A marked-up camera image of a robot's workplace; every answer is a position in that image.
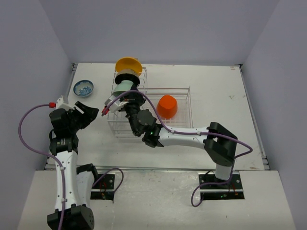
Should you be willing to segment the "mint green bowl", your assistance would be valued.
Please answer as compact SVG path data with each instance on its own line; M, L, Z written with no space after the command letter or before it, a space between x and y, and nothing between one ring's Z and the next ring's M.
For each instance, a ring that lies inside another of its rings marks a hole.
M134 83L130 80L123 80L119 83L112 92L112 95L118 97L120 94L130 91Z

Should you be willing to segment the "blue white patterned bowl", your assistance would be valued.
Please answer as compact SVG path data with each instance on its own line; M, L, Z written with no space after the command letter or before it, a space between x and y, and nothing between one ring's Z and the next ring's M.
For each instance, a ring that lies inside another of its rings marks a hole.
M73 93L78 97L88 97L93 93L94 84L90 80L81 80L73 86Z

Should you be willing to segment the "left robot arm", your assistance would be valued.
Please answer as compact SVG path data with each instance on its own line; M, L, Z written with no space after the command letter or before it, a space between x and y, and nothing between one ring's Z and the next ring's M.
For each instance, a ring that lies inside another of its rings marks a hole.
M55 103L50 113L53 130L49 134L49 150L57 173L55 211L47 216L53 230L92 230L94 215L90 209L91 189L99 185L100 177L93 164L77 166L77 132L93 122L97 108L81 102L71 106L63 98Z

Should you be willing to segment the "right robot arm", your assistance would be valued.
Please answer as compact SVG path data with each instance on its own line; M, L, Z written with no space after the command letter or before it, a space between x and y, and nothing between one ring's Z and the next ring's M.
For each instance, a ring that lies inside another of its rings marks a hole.
M149 147L186 146L204 149L216 164L214 183L225 188L231 183L231 169L234 164L237 136L217 122L203 128L178 128L157 123L157 119L141 105L144 95L137 90L126 92L120 101L127 102L123 107L132 133L142 137Z

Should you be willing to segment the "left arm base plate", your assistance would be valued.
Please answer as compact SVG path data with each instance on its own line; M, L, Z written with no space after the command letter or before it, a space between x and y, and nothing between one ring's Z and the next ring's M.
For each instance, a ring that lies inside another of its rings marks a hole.
M114 200L115 174L107 174L91 191L91 200Z

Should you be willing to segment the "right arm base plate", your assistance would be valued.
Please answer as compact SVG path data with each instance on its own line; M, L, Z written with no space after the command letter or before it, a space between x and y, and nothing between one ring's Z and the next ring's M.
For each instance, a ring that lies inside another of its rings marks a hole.
M202 200L241 200L245 199L243 185L239 173L234 173L229 184L202 185L200 187Z

